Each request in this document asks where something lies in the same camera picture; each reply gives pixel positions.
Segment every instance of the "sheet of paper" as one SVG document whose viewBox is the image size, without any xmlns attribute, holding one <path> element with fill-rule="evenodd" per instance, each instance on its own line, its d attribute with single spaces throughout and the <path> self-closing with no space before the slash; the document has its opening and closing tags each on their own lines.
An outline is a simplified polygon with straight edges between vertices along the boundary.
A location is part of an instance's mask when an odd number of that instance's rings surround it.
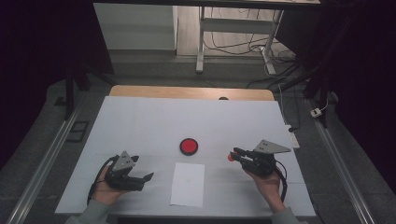
<svg viewBox="0 0 396 224">
<path fill-rule="evenodd" d="M 202 207 L 205 166 L 177 162 L 172 183 L 171 204 Z"/>
</svg>

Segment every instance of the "wall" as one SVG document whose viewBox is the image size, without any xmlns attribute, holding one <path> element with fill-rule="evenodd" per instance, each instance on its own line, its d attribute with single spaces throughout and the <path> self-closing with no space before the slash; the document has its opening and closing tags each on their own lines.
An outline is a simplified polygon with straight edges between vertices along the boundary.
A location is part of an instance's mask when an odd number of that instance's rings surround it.
<svg viewBox="0 0 396 224">
<path fill-rule="evenodd" d="M 94 8 L 108 49 L 176 49 L 177 7 L 95 3 Z"/>
</svg>

